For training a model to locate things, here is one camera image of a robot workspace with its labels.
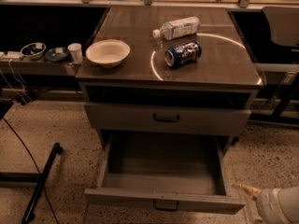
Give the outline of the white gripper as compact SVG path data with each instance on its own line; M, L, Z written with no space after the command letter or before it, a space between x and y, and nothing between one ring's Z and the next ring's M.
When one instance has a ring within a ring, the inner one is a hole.
M243 190L249 197L256 201L259 215L267 224L292 224L287 218L286 189L257 189L249 185L234 183L233 187Z

